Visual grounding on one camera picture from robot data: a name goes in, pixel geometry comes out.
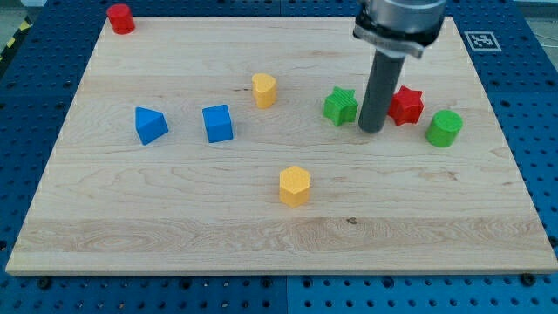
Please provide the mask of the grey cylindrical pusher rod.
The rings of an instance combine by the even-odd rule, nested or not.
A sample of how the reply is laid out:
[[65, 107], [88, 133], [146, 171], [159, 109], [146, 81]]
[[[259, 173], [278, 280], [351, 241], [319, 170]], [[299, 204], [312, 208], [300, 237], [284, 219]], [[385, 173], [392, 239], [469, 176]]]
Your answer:
[[376, 51], [371, 66], [358, 125], [367, 133], [378, 133], [391, 105], [405, 57], [393, 58]]

